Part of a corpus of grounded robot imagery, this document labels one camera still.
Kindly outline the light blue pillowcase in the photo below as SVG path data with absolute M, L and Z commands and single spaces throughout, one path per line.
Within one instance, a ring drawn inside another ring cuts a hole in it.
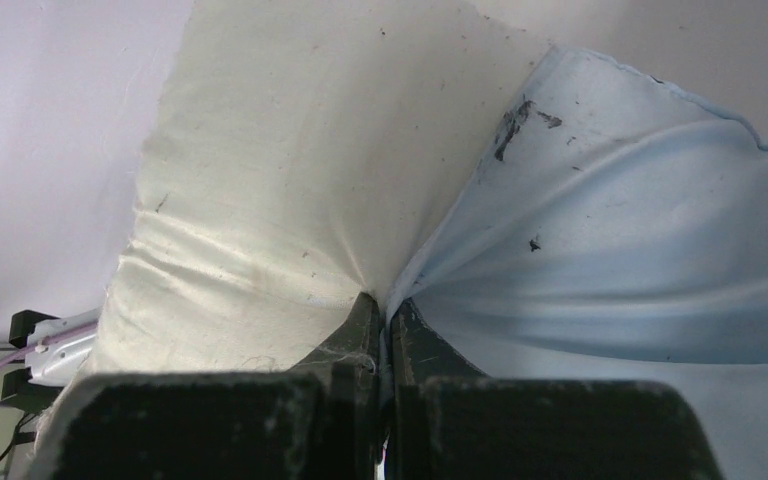
M 554 47 L 386 301 L 508 378 L 665 383 L 728 479 L 768 479 L 768 141 Z

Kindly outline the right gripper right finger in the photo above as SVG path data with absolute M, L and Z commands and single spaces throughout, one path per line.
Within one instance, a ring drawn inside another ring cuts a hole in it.
M 648 381 L 512 380 L 405 301 L 391 321 L 393 479 L 718 479 L 690 405 Z

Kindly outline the white pillow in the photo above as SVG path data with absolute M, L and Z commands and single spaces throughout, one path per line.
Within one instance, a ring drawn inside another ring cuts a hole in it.
M 280 371 L 383 300 L 545 38 L 468 1 L 199 1 L 79 377 Z

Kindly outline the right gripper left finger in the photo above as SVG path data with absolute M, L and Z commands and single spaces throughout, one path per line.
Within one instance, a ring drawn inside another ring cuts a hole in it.
M 346 320 L 286 371 L 99 375 L 53 416 L 33 479 L 372 479 L 379 309 Z

